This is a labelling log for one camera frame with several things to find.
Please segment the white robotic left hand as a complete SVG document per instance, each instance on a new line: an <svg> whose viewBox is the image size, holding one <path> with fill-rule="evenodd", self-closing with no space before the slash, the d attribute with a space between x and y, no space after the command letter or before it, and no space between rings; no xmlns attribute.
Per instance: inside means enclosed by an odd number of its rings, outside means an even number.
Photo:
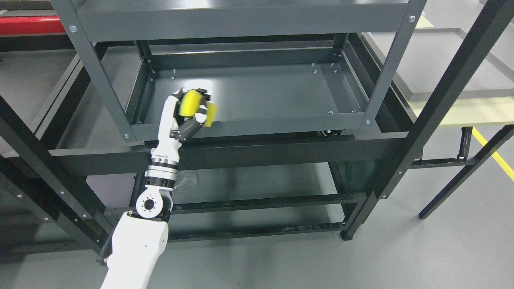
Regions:
<svg viewBox="0 0 514 289"><path fill-rule="evenodd" d="M182 145L204 127L204 120L200 120L200 117L206 116L204 112L191 118L178 115L180 102L187 91L180 88L165 100L159 123L158 145L151 153L153 163L178 165Z"/></svg>

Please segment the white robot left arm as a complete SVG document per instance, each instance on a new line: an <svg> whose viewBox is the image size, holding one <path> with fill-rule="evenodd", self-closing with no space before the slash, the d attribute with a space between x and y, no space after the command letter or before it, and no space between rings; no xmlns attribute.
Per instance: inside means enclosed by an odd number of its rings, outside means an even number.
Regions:
<svg viewBox="0 0 514 289"><path fill-rule="evenodd" d="M153 154L145 172L145 190L136 202L137 216L123 213L112 236L112 254L103 289L145 289L169 234L169 212L178 154Z"/></svg>

